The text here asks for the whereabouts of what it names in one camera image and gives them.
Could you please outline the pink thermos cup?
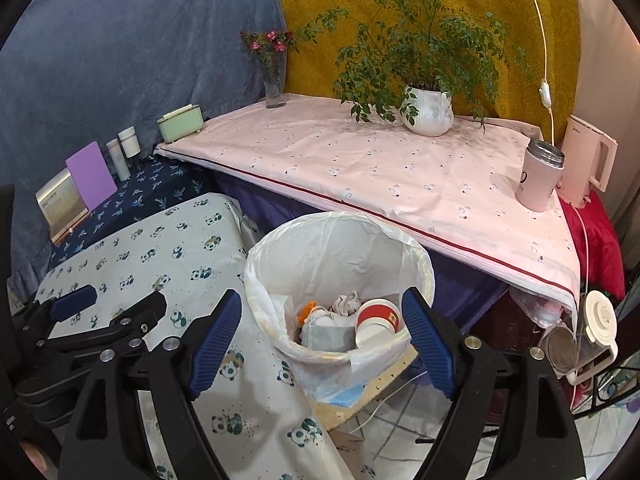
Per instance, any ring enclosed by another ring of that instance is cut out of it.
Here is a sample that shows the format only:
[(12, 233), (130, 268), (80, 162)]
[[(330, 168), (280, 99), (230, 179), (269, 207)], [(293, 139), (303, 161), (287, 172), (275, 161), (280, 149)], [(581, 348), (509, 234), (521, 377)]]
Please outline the pink thermos cup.
[(564, 154), (544, 140), (528, 142), (515, 198), (527, 209), (543, 212), (564, 169)]

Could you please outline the pink bedsheet cover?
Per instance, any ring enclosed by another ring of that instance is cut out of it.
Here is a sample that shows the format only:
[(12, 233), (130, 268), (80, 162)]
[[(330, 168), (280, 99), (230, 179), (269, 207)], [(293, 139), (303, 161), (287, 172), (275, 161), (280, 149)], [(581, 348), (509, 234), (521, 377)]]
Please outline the pink bedsheet cover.
[(255, 103), (161, 143), (193, 162), (321, 210), (362, 211), (423, 246), (574, 310), (580, 265), (562, 207), (515, 198), (528, 136), (519, 122), (459, 117), (441, 136), (357, 122), (345, 104), (293, 94)]

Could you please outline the yellow fabric backdrop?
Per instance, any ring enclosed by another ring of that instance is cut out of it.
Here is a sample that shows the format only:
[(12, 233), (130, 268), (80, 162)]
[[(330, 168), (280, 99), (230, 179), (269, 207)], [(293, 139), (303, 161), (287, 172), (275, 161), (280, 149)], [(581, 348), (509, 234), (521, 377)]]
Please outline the yellow fabric backdrop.
[(458, 115), (562, 136), (579, 65), (577, 0), (282, 0), (297, 44), (289, 92), (333, 96), (352, 116), (411, 118), (435, 93)]

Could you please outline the green plant white pot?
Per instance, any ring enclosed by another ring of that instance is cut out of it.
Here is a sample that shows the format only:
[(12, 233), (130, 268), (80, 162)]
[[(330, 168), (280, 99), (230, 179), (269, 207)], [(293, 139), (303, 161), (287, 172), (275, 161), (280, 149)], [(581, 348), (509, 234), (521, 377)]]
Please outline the green plant white pot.
[(337, 51), (333, 91), (358, 122), (378, 115), (416, 125), (420, 92), (461, 100), (478, 122), (497, 102), (501, 70), (532, 76), (526, 51), (495, 13), (480, 18), (445, 0), (357, 0), (370, 6)]

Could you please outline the white jar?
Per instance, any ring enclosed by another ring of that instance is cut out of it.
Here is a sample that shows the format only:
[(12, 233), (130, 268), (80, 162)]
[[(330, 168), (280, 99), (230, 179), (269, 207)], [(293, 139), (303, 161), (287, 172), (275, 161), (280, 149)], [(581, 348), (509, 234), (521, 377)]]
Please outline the white jar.
[(118, 134), (118, 138), (127, 158), (134, 158), (140, 154), (140, 143), (134, 126), (122, 130)]

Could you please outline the navy patterned cloth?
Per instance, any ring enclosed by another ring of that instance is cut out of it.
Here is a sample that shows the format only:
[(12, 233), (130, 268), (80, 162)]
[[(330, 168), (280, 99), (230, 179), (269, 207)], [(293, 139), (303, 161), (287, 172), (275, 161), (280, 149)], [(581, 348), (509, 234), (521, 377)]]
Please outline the navy patterned cloth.
[(130, 224), (194, 197), (218, 191), (216, 178), (208, 170), (165, 157), (149, 159), (60, 244), (53, 246), (49, 268), (53, 269)]

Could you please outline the blue wrapper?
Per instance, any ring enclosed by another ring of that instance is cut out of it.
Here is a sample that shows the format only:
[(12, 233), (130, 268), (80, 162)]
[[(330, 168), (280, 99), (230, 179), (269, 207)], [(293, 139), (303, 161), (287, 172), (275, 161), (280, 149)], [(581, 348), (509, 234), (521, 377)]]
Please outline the blue wrapper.
[(335, 393), (327, 399), (321, 400), (321, 403), (339, 406), (340, 408), (352, 408), (362, 398), (365, 384), (353, 386), (352, 388)]

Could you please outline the white lined trash bin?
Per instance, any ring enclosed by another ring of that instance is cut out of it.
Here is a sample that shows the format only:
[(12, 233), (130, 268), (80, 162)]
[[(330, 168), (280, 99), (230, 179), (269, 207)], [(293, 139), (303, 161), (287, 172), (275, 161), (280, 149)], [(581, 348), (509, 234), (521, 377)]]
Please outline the white lined trash bin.
[(297, 385), (319, 403), (349, 408), (364, 387), (406, 352), (410, 335), (399, 327), (390, 340), (359, 349), (349, 341), (336, 351), (311, 349), (302, 341), (305, 313), (339, 320), (341, 300), (358, 309), (368, 300), (400, 304), (416, 288), (427, 302), (435, 275), (427, 251), (397, 226), (366, 214), (322, 212), (286, 222), (248, 253), (244, 270), (250, 312), (292, 368)]

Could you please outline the red white paper cup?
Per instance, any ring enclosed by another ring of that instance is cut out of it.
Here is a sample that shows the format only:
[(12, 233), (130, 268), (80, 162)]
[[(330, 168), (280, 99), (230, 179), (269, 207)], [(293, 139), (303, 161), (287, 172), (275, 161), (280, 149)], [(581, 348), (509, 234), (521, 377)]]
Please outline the red white paper cup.
[(402, 327), (400, 310), (390, 300), (371, 299), (357, 311), (357, 349), (367, 349), (391, 341)]

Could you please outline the purple box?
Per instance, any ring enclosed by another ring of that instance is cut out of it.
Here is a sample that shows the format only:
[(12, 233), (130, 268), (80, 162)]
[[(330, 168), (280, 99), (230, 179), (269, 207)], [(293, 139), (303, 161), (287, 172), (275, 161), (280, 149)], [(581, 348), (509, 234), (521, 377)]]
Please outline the purple box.
[(65, 163), (88, 211), (96, 210), (117, 191), (96, 141), (70, 156)]

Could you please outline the white paper towel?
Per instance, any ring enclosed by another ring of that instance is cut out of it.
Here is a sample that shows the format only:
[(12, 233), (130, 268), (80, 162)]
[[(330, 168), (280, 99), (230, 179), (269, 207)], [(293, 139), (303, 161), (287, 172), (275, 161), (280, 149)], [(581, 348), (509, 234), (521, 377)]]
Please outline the white paper towel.
[(326, 310), (325, 307), (315, 307), (307, 316), (305, 325), (307, 327), (335, 327), (334, 313)]

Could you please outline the pink electric kettle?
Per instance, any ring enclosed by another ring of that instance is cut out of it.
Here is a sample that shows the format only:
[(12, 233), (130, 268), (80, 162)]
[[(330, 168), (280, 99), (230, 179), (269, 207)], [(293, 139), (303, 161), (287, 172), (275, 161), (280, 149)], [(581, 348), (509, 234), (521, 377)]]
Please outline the pink electric kettle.
[(617, 148), (617, 141), (612, 136), (570, 115), (561, 146), (565, 157), (559, 198), (576, 208), (584, 208), (592, 190), (605, 192)]

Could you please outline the red cloth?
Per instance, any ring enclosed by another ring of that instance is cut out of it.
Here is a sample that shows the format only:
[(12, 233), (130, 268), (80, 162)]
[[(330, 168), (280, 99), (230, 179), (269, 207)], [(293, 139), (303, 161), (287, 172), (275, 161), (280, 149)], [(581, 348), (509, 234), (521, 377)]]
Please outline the red cloth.
[(588, 280), (590, 289), (623, 300), (626, 282), (620, 243), (599, 195), (591, 191), (582, 208), (565, 200), (560, 204), (578, 255), (580, 280)]

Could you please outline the stained tissue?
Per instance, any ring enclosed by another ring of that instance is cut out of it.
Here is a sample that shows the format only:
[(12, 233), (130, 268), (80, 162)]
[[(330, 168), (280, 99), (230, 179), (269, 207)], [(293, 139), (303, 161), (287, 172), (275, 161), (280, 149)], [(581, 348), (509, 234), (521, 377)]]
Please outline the stained tissue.
[(358, 292), (352, 290), (347, 294), (338, 296), (330, 307), (330, 311), (341, 316), (351, 316), (360, 309), (361, 305), (362, 302)]

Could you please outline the grey face mask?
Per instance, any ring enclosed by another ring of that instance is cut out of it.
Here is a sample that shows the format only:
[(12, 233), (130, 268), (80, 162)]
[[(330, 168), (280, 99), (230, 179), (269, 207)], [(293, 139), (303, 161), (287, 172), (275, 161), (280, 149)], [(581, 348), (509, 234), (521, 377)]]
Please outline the grey face mask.
[(300, 332), (300, 343), (314, 351), (347, 352), (356, 348), (356, 326), (342, 316), (320, 316), (307, 320)]

